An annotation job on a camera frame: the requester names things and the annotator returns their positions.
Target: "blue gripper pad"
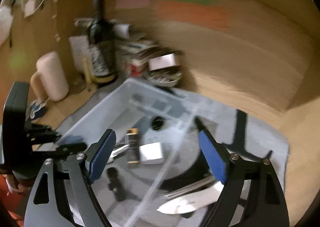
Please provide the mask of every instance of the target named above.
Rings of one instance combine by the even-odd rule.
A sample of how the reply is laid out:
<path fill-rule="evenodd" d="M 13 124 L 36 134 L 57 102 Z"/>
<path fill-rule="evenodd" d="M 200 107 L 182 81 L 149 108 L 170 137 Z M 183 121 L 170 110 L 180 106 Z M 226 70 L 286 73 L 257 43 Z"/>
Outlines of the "blue gripper pad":
<path fill-rule="evenodd" d="M 218 151 L 205 133 L 205 130 L 199 132 L 199 146 L 204 154 L 205 159 L 215 179 L 225 184 L 228 179 L 228 161 L 224 158 L 224 154 L 219 155 Z"/>
<path fill-rule="evenodd" d="M 86 168 L 89 184 L 99 179 L 116 145 L 116 133 L 108 129 L 97 143 L 92 144 L 86 152 Z"/>

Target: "black and orange battery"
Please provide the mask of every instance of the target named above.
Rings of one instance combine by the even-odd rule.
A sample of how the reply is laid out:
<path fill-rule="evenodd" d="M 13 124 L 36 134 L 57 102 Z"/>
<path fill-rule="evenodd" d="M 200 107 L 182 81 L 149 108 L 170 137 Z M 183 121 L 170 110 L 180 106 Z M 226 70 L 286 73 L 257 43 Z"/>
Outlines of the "black and orange battery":
<path fill-rule="evenodd" d="M 126 151 L 128 165 L 140 164 L 140 138 L 137 128 L 128 129 L 125 135 L 125 144 L 130 145 L 130 148 Z"/>

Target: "white cylinder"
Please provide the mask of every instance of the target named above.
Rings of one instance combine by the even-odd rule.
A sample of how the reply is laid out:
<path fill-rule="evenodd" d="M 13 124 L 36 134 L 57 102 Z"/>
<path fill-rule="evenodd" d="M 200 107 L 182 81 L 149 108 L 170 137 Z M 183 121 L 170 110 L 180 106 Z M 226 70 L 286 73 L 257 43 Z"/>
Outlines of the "white cylinder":
<path fill-rule="evenodd" d="M 57 52 L 50 52 L 40 57 L 36 68 L 41 74 L 41 82 L 49 99 L 62 100 L 69 92 L 69 85 Z"/>

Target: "bottle neck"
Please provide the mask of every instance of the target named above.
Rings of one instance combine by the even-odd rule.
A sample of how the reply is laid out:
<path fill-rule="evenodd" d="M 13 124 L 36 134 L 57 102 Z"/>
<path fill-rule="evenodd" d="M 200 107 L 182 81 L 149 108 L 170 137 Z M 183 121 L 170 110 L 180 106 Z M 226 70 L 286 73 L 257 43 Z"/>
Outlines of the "bottle neck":
<path fill-rule="evenodd" d="M 104 0 L 93 0 L 93 7 L 95 9 L 95 19 L 104 19 Z"/>

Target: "blue ribbed pad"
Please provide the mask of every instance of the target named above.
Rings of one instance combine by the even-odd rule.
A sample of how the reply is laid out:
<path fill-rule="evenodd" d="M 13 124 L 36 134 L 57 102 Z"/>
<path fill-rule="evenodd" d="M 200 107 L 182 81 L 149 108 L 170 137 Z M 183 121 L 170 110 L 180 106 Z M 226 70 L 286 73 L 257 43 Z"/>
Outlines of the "blue ribbed pad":
<path fill-rule="evenodd" d="M 215 179 L 225 184 L 227 182 L 226 165 L 204 131 L 199 132 L 199 146 Z"/>
<path fill-rule="evenodd" d="M 115 145 L 116 133 L 112 130 L 107 139 L 100 146 L 99 150 L 90 163 L 90 173 L 88 176 L 90 184 L 101 177 L 101 174 L 109 160 L 109 157 Z"/>

